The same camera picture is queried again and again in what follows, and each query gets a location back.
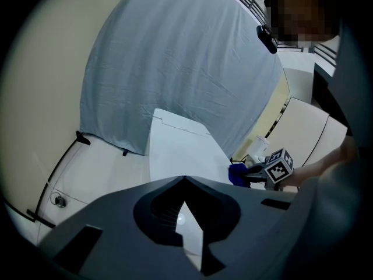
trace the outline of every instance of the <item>person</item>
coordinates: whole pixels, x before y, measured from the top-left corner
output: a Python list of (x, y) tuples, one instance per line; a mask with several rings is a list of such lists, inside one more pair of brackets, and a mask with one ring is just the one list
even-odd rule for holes
[[(339, 34), (340, 12), (335, 0), (264, 0), (272, 36), (288, 45), (328, 41)], [(311, 177), (320, 177), (336, 165), (352, 161), (357, 151), (348, 131), (341, 146), (316, 163), (294, 169), (280, 187), (296, 186)]]
[(279, 187), (300, 187), (311, 177), (320, 177), (329, 173), (337, 165), (351, 162), (357, 157), (357, 150), (352, 136), (346, 135), (342, 144), (317, 162), (295, 168), (288, 178), (279, 182)]
[(339, 34), (334, 0), (264, 0), (273, 37), (288, 45), (328, 41)]

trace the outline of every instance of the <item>black cable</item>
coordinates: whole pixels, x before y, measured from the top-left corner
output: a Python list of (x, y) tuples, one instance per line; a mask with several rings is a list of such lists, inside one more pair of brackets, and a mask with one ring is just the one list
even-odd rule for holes
[(56, 192), (56, 191), (52, 192), (52, 194), (49, 196), (49, 200), (51, 201), (51, 203), (52, 203), (53, 205), (57, 205), (57, 203), (53, 203), (53, 201), (52, 201), (52, 195), (53, 195), (54, 193), (57, 193), (60, 197), (62, 197), (62, 196), (60, 195), (59, 192)]
[(240, 162), (243, 162), (244, 159), (247, 158), (247, 157), (248, 157), (248, 155), (245, 155), (245, 156), (242, 158), (242, 160), (240, 160)]

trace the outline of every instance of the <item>light blue cloth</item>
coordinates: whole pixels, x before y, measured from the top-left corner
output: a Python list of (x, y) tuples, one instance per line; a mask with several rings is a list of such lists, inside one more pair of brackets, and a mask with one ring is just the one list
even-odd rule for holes
[(144, 154), (155, 108), (206, 126), (229, 157), (281, 74), (235, 0), (122, 0), (91, 51), (80, 131)]

